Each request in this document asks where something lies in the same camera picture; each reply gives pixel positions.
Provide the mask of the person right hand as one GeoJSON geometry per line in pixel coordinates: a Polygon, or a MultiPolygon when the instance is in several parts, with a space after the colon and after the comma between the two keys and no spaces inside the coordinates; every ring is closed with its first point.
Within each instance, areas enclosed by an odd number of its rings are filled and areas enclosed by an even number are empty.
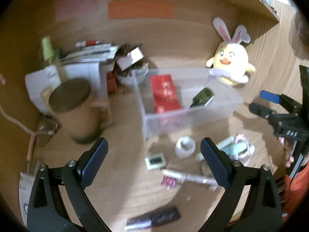
{"type": "Polygon", "coordinates": [[[278,137],[278,141],[280,145],[283,147],[283,165],[286,168],[289,168],[294,162],[293,154],[293,146],[288,142],[287,139],[283,137],[278,137]]]}

